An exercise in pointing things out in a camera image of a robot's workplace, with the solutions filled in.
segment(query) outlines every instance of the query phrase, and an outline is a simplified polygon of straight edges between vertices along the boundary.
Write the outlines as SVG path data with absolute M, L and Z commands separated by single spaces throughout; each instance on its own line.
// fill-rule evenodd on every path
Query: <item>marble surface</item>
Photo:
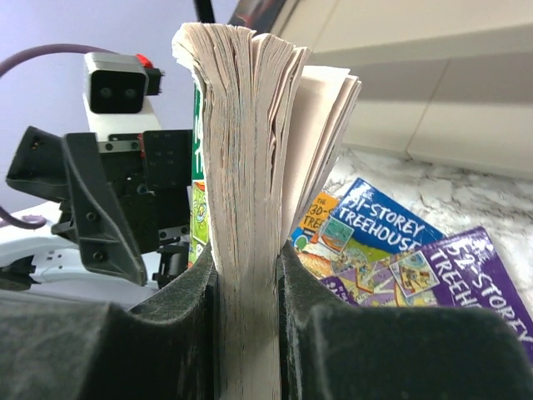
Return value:
M 343 149 L 325 191 L 340 197 L 356 178 L 447 235 L 484 227 L 533 313 L 533 181 Z

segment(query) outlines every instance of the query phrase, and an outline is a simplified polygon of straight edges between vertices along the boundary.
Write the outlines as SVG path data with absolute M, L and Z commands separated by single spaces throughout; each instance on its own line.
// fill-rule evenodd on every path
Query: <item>marble countertop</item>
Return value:
M 356 178 L 446 235 L 484 227 L 533 313 L 533 181 L 343 149 L 324 189 L 340 197 Z

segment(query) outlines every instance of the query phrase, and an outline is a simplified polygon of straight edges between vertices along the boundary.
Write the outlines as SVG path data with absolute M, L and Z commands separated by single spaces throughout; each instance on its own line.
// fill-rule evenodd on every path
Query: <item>black pole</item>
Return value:
M 197 12 L 198 22 L 215 23 L 215 13 L 211 0 L 193 0 Z

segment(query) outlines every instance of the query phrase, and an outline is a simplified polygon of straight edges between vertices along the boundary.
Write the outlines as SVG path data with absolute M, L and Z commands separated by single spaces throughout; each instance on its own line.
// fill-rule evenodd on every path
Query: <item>book pages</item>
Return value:
M 331 170 L 360 87 L 347 69 L 305 67 L 309 49 L 254 34 L 192 22 L 172 40 L 202 103 L 219 386 L 231 400 L 281 397 L 276 257 Z

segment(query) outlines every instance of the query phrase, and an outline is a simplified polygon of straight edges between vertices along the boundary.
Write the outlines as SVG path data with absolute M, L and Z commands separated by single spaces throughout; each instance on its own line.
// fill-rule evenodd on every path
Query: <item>green book cover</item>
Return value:
M 194 122 L 192 125 L 192 187 L 191 187 L 191 246 L 189 263 L 191 267 L 209 240 L 207 216 L 206 183 L 202 159 L 202 93 L 194 90 Z

